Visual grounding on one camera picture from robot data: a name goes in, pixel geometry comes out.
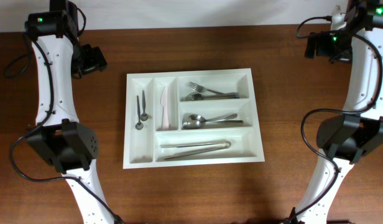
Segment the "steel tablespoon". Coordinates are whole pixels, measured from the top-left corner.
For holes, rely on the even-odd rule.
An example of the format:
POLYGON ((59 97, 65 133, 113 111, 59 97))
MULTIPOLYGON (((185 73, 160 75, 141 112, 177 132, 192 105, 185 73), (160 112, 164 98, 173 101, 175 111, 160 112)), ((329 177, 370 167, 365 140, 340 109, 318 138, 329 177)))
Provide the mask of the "steel tablespoon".
POLYGON ((192 114, 192 115, 189 116, 189 118, 191 120, 197 120, 199 122, 203 122, 204 123, 204 122, 214 122, 214 121, 233 119, 233 118, 236 118, 237 116, 238 116, 237 113, 233 113, 233 114, 225 114, 225 115, 222 115, 222 116, 217 116, 217 117, 214 117, 214 118, 206 119, 202 115, 192 114))
POLYGON ((226 120, 213 122, 186 121, 182 124, 183 129, 202 129, 206 126, 242 126, 242 120, 226 120))

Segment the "white plastic knife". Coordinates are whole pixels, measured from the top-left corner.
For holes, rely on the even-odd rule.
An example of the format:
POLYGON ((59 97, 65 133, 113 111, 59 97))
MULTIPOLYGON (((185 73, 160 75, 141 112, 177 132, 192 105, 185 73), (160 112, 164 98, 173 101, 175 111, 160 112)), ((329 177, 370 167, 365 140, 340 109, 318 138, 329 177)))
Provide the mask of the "white plastic knife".
POLYGON ((162 129, 169 129, 170 123, 168 118, 168 87, 163 89, 160 103, 162 105, 162 129))

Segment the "small steel teaspoon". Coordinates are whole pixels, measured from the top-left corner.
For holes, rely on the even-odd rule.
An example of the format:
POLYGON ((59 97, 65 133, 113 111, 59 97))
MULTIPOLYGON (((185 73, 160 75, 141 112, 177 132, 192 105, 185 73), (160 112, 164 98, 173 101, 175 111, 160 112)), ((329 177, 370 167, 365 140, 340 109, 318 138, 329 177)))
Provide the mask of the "small steel teaspoon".
POLYGON ((141 120, 147 121, 149 119, 149 115, 146 113, 146 101, 145 101, 145 91, 142 91, 142 114, 141 120))
POLYGON ((135 125, 135 128, 140 131, 143 129, 144 125, 141 121, 141 109, 140 109, 140 101, 139 101, 139 97, 136 96, 136 103, 137 103, 137 123, 135 125))

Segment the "steel tongs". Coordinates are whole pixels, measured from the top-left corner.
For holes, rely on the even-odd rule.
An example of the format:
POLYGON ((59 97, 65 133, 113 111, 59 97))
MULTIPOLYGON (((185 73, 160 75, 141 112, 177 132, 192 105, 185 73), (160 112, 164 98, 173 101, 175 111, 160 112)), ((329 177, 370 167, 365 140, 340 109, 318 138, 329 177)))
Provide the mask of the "steel tongs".
POLYGON ((164 144, 160 145, 162 149, 187 149, 187 151, 176 152, 170 156, 164 157, 165 161, 178 159, 182 157, 194 156, 197 154, 204 154, 207 152, 220 151, 228 149, 232 146, 230 141, 210 141, 198 142, 188 144, 164 144))

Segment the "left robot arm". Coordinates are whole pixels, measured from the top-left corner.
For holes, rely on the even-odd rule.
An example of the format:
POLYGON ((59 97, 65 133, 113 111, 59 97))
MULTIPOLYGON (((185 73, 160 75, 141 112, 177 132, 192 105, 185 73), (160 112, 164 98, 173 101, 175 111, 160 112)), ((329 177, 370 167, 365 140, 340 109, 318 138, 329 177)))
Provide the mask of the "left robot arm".
POLYGON ((98 179, 98 138, 80 124, 73 102, 73 76, 81 78, 107 67, 99 47, 80 44, 80 12, 71 1, 50 1, 47 12, 30 14, 25 22, 39 85, 36 127, 25 139, 68 183, 84 223, 119 223, 98 179))

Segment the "steel fork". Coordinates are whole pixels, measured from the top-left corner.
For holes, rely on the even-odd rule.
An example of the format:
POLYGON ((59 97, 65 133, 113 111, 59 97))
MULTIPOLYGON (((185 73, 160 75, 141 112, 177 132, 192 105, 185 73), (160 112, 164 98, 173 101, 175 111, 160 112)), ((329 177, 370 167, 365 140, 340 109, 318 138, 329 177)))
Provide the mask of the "steel fork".
POLYGON ((201 100, 223 100, 240 98, 238 93, 225 93, 219 95, 203 95, 202 93, 190 93, 189 95, 180 99, 180 101, 201 101, 201 100))
POLYGON ((215 90, 211 90, 209 88, 205 88, 205 87, 203 87, 203 86, 201 86, 201 85, 199 85, 197 83, 193 83, 193 82, 188 82, 187 83, 187 87, 189 87, 192 90, 197 91, 199 93, 203 93, 203 92, 208 91, 208 92, 214 93, 216 95, 223 95, 222 92, 218 92, 218 91, 215 91, 215 90))

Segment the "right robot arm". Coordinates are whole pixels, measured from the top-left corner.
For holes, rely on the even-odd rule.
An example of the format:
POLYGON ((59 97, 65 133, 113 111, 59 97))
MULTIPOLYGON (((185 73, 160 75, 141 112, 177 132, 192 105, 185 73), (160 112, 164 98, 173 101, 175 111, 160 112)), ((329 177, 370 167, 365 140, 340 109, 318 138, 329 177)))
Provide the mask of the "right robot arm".
POLYGON ((349 1, 345 12, 339 6, 326 21, 329 30, 302 35, 307 40, 306 58, 327 57, 330 63, 352 65, 348 94, 316 134, 316 146, 307 146, 318 156, 308 188, 284 223, 326 223, 329 209, 348 172, 360 158, 383 144, 383 1, 349 1))

